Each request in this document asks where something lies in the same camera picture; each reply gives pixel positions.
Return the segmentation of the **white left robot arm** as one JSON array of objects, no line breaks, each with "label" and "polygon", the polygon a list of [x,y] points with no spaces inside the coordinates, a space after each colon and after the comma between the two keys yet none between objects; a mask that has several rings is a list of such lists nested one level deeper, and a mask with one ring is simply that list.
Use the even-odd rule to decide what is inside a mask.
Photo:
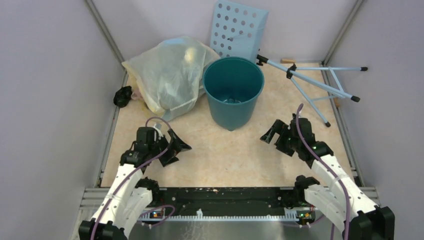
[{"label": "white left robot arm", "polygon": [[173,129],[170,139],[155,127],[138,128],[136,139],[120,157],[118,170],[100,207],[78,227],[81,240],[127,240],[143,211],[160,202],[159,184],[144,176],[148,165],[159,160],[165,167],[177,162],[177,154],[191,150]]}]

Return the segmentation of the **black trash bag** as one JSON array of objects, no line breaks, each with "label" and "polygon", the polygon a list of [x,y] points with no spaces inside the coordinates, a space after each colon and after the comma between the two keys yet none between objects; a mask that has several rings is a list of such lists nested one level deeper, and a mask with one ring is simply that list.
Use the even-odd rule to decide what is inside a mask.
[{"label": "black trash bag", "polygon": [[113,103],[119,108],[124,108],[132,99],[133,90],[131,86],[124,86],[119,89],[113,98]]}]

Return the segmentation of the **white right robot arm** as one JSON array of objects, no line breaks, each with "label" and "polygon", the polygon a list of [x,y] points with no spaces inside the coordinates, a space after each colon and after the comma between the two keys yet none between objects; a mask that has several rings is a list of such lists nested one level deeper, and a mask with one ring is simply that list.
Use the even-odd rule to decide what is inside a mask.
[{"label": "white right robot arm", "polygon": [[395,214],[380,207],[360,189],[339,164],[332,149],[317,141],[307,118],[293,114],[289,124],[277,119],[260,137],[269,144],[278,135],[278,151],[298,157],[326,183],[314,177],[297,176],[293,200],[299,206],[308,204],[318,208],[338,229],[345,240],[392,240],[395,236]]}]

